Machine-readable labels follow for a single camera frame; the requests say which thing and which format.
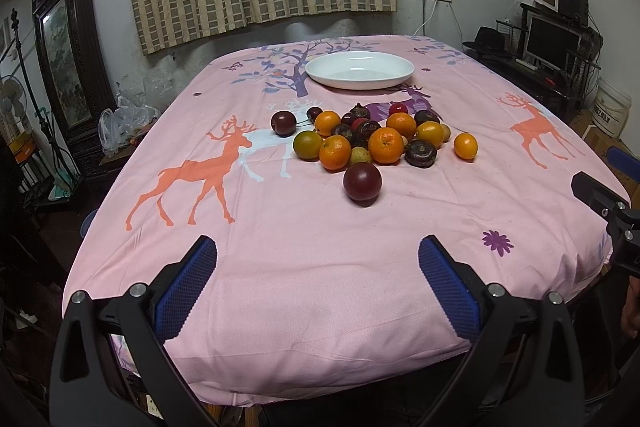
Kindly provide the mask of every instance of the speaker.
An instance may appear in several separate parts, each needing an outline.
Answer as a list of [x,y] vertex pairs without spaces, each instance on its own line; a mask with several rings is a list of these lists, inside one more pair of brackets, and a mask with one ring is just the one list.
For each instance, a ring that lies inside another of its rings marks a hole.
[[582,26],[589,26],[589,0],[558,0],[558,13],[569,19],[577,16]]

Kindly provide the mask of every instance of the screw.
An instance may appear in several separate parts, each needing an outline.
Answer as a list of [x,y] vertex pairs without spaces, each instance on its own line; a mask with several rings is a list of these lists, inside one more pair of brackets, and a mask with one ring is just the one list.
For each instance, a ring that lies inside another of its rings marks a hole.
[[135,283],[131,288],[129,288],[129,295],[132,297],[142,297],[146,292],[146,284],[142,282]]
[[501,284],[498,284],[497,282],[492,282],[486,288],[489,290],[489,293],[491,293],[491,295],[493,295],[494,297],[502,297],[506,293],[504,286],[502,286]]
[[71,295],[71,302],[73,302],[73,304],[79,304],[84,301],[84,297],[86,297],[86,293],[84,293],[82,290],[78,290],[73,295]]
[[562,296],[558,292],[549,293],[549,300],[552,304],[562,304]]

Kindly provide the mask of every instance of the deer print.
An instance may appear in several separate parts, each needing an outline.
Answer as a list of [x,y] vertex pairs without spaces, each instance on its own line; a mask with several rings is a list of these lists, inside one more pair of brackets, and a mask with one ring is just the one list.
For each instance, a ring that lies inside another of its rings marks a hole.
[[[433,107],[431,107],[431,103],[428,98],[430,96],[428,94],[422,93],[422,88],[418,86],[396,86],[390,87],[389,89],[385,89],[388,92],[405,92],[409,95],[409,100],[401,100],[400,103],[404,103],[406,105],[407,110],[409,110],[409,114],[415,114],[420,110],[427,109],[433,111]],[[367,103],[365,106],[369,109],[371,113],[371,120],[375,120],[377,122],[386,120],[389,117],[389,108],[391,104],[396,102],[380,102],[380,103]]]
[[553,126],[553,124],[551,124],[551,122],[546,119],[546,117],[542,114],[542,111],[540,111],[535,105],[527,102],[527,100],[522,96],[516,96],[515,94],[511,93],[507,93],[506,95],[508,102],[506,102],[502,98],[497,98],[497,102],[503,103],[504,105],[509,105],[510,107],[522,107],[533,115],[533,118],[529,118],[529,120],[525,120],[523,122],[517,123],[516,125],[513,125],[511,127],[511,130],[517,132],[522,136],[522,146],[536,165],[539,165],[543,169],[546,169],[546,165],[536,160],[531,152],[531,143],[533,142],[533,140],[537,141],[542,149],[546,149],[549,153],[551,153],[551,155],[555,156],[556,158],[561,160],[569,159],[566,156],[555,154],[548,149],[541,138],[542,135],[546,133],[550,133],[551,136],[553,136],[556,141],[564,148],[564,150],[566,150],[573,158],[575,158],[575,155],[569,149],[567,149],[566,145],[562,142],[567,142],[577,152],[584,156],[584,154],[578,151],[577,148],[571,142],[569,142],[569,140],[558,133],[558,130]]
[[218,199],[222,204],[222,211],[225,219],[229,222],[229,224],[235,222],[235,219],[231,217],[231,215],[229,214],[229,210],[226,207],[225,189],[222,185],[222,181],[224,176],[231,170],[231,166],[238,159],[238,149],[240,147],[251,147],[251,142],[244,135],[255,131],[255,127],[253,125],[247,126],[246,122],[244,122],[242,125],[238,125],[238,120],[235,116],[232,116],[229,120],[226,120],[225,123],[223,123],[221,129],[222,136],[220,138],[214,136],[211,132],[208,132],[207,136],[209,136],[209,138],[214,141],[224,142],[225,145],[222,150],[222,154],[215,158],[210,158],[203,161],[185,160],[180,167],[172,167],[160,171],[160,173],[158,174],[160,179],[158,180],[158,185],[156,185],[156,188],[154,188],[150,192],[147,192],[146,194],[142,194],[138,198],[138,203],[136,203],[136,206],[131,209],[129,216],[127,216],[127,230],[131,230],[131,217],[133,217],[135,211],[140,207],[142,203],[155,196],[159,197],[156,200],[156,205],[158,206],[158,210],[160,211],[160,217],[164,219],[164,222],[168,227],[172,227],[174,225],[174,222],[171,220],[171,218],[169,218],[167,213],[164,211],[164,208],[162,207],[162,195],[164,195],[167,189],[178,180],[183,180],[186,182],[204,181],[202,192],[197,197],[195,204],[191,209],[191,214],[188,220],[188,223],[190,225],[196,224],[196,208],[212,188],[215,188]]
[[[296,121],[303,122],[308,120],[306,117],[306,112],[309,108],[314,107],[315,105],[320,105],[320,102],[314,100],[313,102],[301,102],[299,99],[290,100],[285,104],[287,109],[289,109],[293,114],[296,115]],[[267,106],[269,110],[275,109],[275,106]],[[267,149],[269,147],[278,147],[280,145],[284,145],[285,151],[282,155],[282,168],[280,169],[280,177],[282,178],[290,178],[291,176],[287,172],[287,160],[293,156],[293,139],[295,138],[295,133],[293,136],[289,136],[286,138],[282,138],[276,135],[271,129],[258,129],[248,134],[247,138],[251,141],[252,145],[249,146],[248,149],[242,150],[240,153],[239,163],[242,165],[244,170],[249,176],[256,180],[257,182],[263,182],[264,178],[259,176],[255,172],[251,170],[249,167],[249,163],[247,160],[249,156],[251,156],[254,152],[257,152],[261,149]]]

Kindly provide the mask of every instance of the white bucket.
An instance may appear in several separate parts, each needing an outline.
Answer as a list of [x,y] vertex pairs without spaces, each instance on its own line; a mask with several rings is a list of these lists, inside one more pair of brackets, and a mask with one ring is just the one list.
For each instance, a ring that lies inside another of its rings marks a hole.
[[593,123],[609,136],[617,138],[625,126],[630,107],[631,97],[601,77],[593,105]]

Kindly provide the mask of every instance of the computer monitor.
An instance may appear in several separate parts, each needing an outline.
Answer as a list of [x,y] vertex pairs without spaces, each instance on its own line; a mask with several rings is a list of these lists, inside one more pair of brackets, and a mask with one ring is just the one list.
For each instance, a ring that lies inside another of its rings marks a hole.
[[580,33],[532,16],[525,51],[555,70],[564,70],[566,51],[578,51]]

